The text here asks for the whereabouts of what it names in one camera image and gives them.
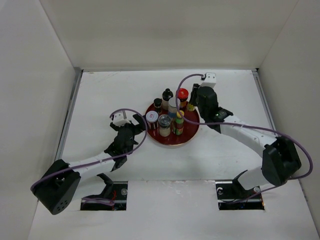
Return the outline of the white-lid dark spice jar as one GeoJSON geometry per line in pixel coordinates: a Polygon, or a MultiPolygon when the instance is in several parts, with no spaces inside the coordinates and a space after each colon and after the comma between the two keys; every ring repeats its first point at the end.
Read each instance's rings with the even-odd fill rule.
{"type": "Polygon", "coordinates": [[[148,111],[145,115],[145,119],[150,130],[156,130],[158,128],[159,115],[156,111],[148,111]]]}

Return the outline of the small yellow-label oil bottle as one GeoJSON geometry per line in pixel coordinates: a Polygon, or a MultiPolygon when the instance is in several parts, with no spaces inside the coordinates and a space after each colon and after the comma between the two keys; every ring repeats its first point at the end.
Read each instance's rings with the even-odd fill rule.
{"type": "Polygon", "coordinates": [[[187,103],[186,110],[189,112],[193,112],[195,110],[196,105],[196,97],[191,96],[190,100],[187,103]]]}

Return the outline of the red-lid chili sauce jar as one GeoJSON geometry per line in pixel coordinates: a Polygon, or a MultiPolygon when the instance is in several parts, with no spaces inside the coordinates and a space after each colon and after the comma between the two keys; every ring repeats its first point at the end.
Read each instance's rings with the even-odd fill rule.
{"type": "Polygon", "coordinates": [[[180,100],[179,108],[184,111],[186,109],[186,107],[187,107],[189,91],[187,89],[185,89],[185,88],[180,88],[177,91],[177,95],[176,96],[180,100]]]}

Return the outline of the grey-top white salt grinder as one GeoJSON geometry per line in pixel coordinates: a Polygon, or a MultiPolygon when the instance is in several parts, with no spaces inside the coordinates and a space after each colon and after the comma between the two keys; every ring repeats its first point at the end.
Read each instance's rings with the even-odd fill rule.
{"type": "Polygon", "coordinates": [[[158,118],[158,132],[162,137],[168,137],[171,133],[171,118],[167,114],[162,114],[158,118]]]}

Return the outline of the black-cap pepper shaker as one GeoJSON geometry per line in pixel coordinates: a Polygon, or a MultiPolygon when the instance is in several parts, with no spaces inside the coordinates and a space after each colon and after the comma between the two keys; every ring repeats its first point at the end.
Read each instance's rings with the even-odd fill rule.
{"type": "Polygon", "coordinates": [[[162,112],[162,99],[155,98],[153,100],[153,106],[154,106],[154,110],[160,115],[162,112]]]}

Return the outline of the green-label red sauce bottle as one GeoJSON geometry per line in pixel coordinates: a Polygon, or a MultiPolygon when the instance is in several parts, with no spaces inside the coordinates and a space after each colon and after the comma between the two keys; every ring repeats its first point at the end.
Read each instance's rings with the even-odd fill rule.
{"type": "Polygon", "coordinates": [[[175,135],[181,135],[184,129],[184,115],[185,113],[182,110],[177,111],[175,121],[173,124],[173,133],[175,135]]]}

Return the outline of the silver-lid blue-label jar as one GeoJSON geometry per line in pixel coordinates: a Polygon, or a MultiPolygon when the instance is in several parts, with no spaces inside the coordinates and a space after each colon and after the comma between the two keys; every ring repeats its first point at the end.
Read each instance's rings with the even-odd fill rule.
{"type": "Polygon", "coordinates": [[[167,110],[167,114],[169,115],[169,117],[171,118],[171,120],[173,121],[176,116],[177,116],[177,110],[180,109],[180,104],[181,101],[176,98],[176,97],[171,97],[168,100],[168,110],[167,110]]]}

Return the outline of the black-top white salt grinder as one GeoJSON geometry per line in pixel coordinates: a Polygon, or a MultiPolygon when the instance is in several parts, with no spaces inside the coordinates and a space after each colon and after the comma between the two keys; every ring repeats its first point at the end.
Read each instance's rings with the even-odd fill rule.
{"type": "Polygon", "coordinates": [[[168,110],[168,107],[169,107],[169,100],[173,97],[173,92],[169,89],[169,88],[166,88],[163,93],[162,93],[162,108],[164,110],[168,110]]]}

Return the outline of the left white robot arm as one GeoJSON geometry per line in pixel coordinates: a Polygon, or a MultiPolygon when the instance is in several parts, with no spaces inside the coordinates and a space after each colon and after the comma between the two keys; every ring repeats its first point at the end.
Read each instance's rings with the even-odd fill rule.
{"type": "Polygon", "coordinates": [[[136,151],[142,144],[136,142],[135,137],[145,133],[148,129],[146,117],[134,112],[133,118],[137,124],[132,123],[125,116],[126,109],[120,109],[111,114],[110,126],[117,133],[113,142],[101,153],[76,162],[56,160],[45,174],[30,188],[33,195],[52,214],[57,215],[64,211],[75,199],[79,184],[92,177],[100,177],[95,187],[96,195],[89,200],[101,205],[112,206],[113,182],[106,176],[121,168],[128,160],[128,155],[136,151]]]}

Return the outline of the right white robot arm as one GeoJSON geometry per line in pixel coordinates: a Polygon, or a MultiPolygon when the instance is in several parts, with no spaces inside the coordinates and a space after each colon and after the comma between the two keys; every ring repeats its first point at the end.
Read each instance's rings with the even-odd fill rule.
{"type": "Polygon", "coordinates": [[[301,168],[301,160],[291,139],[246,128],[232,112],[219,106],[217,94],[211,86],[195,83],[190,100],[209,128],[237,140],[262,158],[261,166],[244,170],[232,180],[231,190],[236,197],[243,198],[250,190],[266,184],[281,186],[301,168]]]}

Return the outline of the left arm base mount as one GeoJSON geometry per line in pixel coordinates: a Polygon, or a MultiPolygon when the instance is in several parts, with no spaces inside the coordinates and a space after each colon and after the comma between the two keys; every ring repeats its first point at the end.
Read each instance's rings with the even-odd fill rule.
{"type": "Polygon", "coordinates": [[[81,211],[125,211],[127,209],[128,182],[112,181],[106,174],[97,175],[104,182],[100,194],[92,194],[81,199],[81,211]]]}

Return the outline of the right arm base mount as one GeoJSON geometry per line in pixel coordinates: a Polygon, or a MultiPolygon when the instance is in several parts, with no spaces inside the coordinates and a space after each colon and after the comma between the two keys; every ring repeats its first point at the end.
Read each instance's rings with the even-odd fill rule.
{"type": "Polygon", "coordinates": [[[220,211],[264,210],[261,194],[252,195],[261,191],[260,187],[245,190],[238,182],[238,178],[245,171],[232,180],[218,180],[215,182],[217,205],[220,211]]]}

